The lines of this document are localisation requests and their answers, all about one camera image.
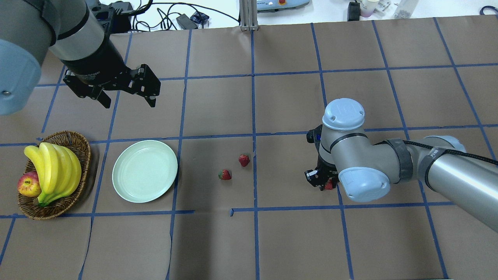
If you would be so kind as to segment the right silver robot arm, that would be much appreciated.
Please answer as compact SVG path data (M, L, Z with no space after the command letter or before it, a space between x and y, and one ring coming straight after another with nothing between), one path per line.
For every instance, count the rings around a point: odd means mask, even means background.
M365 117L354 99L326 106L322 124L306 135L318 154L316 168L305 172L312 186L324 190L341 183L350 200L366 203L386 196L393 184L418 180L497 231L497 161L467 153L449 135L372 144L363 129Z

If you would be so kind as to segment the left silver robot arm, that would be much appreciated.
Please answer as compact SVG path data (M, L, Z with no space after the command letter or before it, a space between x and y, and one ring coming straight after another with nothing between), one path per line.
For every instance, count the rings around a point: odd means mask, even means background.
M1 1L1 115L26 106L48 52L67 67L63 81L77 97L110 108L106 91L125 91L155 107L160 80L146 64L125 64L95 13L85 0Z

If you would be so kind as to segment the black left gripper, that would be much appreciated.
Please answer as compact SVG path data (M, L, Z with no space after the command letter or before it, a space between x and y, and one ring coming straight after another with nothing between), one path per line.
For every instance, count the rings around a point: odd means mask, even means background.
M150 107L156 106L161 82L152 69L142 64L135 69L126 66L122 59L99 64L62 61L67 67L64 83L79 98L98 101L104 108L110 108L111 98L105 91L125 91L145 99Z

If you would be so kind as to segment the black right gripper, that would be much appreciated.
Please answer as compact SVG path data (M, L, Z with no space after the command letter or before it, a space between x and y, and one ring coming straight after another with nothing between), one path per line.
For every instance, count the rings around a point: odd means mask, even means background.
M313 170L306 170L304 172L306 181L311 184L311 186L318 188L320 191L324 191L324 186L327 181L331 178L335 186L338 184L338 172L334 164L325 161L322 156L320 156L321 147L321 134L322 125L317 126L315 129L311 129L306 134L307 142L313 144L317 150L317 166Z

